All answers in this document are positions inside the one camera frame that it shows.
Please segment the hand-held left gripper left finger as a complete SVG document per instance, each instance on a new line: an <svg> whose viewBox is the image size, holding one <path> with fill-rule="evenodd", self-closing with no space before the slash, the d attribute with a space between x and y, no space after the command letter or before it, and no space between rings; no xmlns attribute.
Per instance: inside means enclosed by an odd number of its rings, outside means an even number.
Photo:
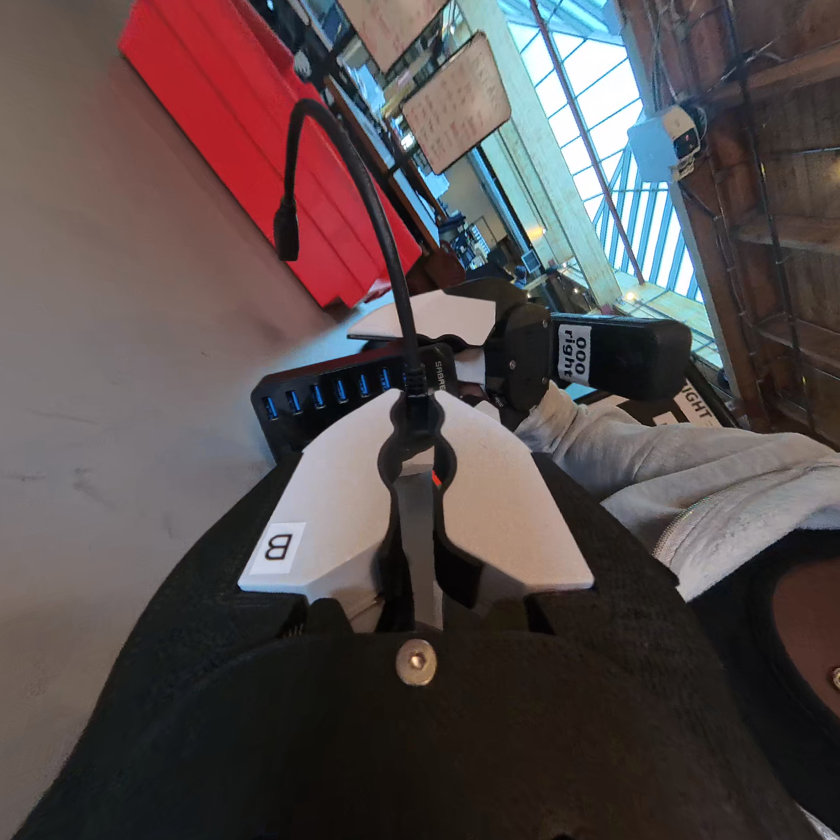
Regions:
<svg viewBox="0 0 840 840"><path fill-rule="evenodd" d="M238 578L246 593L337 601L349 619L383 601L381 632L417 628L399 533L395 476L383 448L406 395L391 389L340 419L307 446Z"/></svg>

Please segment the glossy black multi-port usb hub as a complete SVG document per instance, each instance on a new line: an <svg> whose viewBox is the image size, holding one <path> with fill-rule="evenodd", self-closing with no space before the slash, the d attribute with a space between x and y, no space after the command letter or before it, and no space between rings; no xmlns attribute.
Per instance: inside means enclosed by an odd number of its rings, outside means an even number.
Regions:
<svg viewBox="0 0 840 840"><path fill-rule="evenodd" d="M271 373L251 403L277 463L301 452L325 429L390 389L405 389L400 343Z"/></svg>

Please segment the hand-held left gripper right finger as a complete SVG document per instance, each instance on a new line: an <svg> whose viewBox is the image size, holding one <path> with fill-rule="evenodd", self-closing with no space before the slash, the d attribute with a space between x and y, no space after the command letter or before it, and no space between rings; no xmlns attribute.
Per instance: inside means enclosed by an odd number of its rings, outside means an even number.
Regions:
<svg viewBox="0 0 840 840"><path fill-rule="evenodd" d="M529 448L458 398L434 399L434 568L443 592L487 614L500 601L590 590L593 572Z"/></svg>

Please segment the red plastic bin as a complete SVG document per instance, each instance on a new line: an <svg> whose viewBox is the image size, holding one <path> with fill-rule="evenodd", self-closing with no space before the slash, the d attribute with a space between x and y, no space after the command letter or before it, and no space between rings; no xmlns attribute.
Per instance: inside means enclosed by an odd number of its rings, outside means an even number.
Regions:
<svg viewBox="0 0 840 840"><path fill-rule="evenodd" d="M301 99L320 100L250 2L134 2L119 51L238 205L275 244L287 133ZM301 132L290 269L318 305L353 307L391 288L371 220L328 135Z"/></svg>

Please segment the person's grey hoodie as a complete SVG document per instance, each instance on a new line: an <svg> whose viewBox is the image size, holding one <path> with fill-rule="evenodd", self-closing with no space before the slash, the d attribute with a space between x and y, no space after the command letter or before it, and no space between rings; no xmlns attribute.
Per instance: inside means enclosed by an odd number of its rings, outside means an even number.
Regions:
<svg viewBox="0 0 840 840"><path fill-rule="evenodd" d="M677 510L644 498L643 486L603 507L677 579L691 602L795 531L838 532L838 455L778 467Z"/></svg>

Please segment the person's right forearm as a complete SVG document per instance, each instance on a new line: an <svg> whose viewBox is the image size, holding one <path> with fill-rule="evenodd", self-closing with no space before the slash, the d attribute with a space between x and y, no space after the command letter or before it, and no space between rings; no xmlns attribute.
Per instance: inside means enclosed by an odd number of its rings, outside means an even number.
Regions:
<svg viewBox="0 0 840 840"><path fill-rule="evenodd" d="M826 478L838 493L838 453L802 434L671 423L649 427L606 401L579 406L556 385L515 434L598 500L635 488L692 503L764 477Z"/></svg>

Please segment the whiteboard on stand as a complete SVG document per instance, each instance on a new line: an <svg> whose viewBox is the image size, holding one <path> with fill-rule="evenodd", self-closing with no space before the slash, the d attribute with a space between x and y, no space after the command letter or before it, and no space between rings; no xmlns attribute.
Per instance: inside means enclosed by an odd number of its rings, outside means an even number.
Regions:
<svg viewBox="0 0 840 840"><path fill-rule="evenodd" d="M350 45L339 52L343 68L356 69L373 61L387 72L428 29L433 32L432 43L439 41L446 56L457 49L455 13L445 11L446 1L339 1L337 5L353 30Z"/></svg>
<svg viewBox="0 0 840 840"><path fill-rule="evenodd" d="M431 170L443 174L511 118L490 41L478 31L402 105Z"/></svg>

